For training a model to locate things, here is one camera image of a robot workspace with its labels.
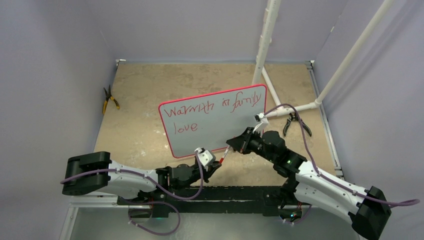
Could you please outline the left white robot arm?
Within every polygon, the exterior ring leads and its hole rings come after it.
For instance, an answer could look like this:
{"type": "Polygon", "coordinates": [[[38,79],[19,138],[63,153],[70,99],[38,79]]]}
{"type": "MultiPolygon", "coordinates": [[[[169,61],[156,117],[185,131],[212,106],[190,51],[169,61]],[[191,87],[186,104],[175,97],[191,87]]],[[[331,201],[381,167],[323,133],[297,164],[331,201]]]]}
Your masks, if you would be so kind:
{"type": "Polygon", "coordinates": [[[99,151],[68,159],[62,194],[83,196],[93,192],[112,194],[138,205],[146,203],[154,192],[172,195],[174,191],[209,182],[222,166],[222,161],[204,148],[194,152],[194,164],[180,164],[145,170],[125,166],[111,160],[107,151],[99,151]]]}

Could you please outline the pink framed whiteboard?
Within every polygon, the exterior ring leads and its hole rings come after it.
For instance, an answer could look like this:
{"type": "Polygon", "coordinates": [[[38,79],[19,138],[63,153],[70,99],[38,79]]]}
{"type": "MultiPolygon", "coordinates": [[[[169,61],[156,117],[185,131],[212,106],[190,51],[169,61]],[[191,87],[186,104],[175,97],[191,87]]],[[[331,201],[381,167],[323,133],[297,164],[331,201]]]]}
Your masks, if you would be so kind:
{"type": "Polygon", "coordinates": [[[174,158],[192,156],[195,149],[225,149],[226,141],[255,127],[255,115],[266,110],[267,86],[249,85],[163,102],[160,119],[174,158]]]}

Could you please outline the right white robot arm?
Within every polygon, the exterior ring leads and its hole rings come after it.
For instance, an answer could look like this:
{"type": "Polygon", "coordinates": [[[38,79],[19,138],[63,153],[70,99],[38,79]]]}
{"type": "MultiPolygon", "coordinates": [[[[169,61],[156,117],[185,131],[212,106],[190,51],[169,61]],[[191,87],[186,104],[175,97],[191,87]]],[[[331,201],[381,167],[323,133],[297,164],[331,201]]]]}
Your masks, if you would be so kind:
{"type": "Polygon", "coordinates": [[[286,179],[279,191],[281,205],[307,203],[338,216],[367,240],[378,240],[392,211],[384,193],[377,187],[355,186],[326,171],[314,168],[312,161],[286,147],[285,140],[274,130],[263,134],[248,127],[226,143],[236,152],[255,153],[273,164],[286,179]]]}

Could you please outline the white red marker pen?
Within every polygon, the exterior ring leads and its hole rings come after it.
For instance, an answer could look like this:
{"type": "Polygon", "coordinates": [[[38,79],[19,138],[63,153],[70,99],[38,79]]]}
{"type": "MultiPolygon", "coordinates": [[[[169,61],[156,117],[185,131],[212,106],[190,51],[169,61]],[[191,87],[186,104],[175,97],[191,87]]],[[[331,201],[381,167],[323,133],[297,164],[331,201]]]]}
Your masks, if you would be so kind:
{"type": "Polygon", "coordinates": [[[225,149],[225,151],[224,151],[224,153],[223,153],[223,155],[222,155],[222,157],[220,158],[220,160],[219,160],[219,163],[220,164],[222,164],[223,163],[223,161],[225,160],[225,158],[226,158],[226,156],[227,156],[227,154],[229,153],[229,151],[231,150],[231,147],[230,146],[228,146],[226,149],[225,149]]]}

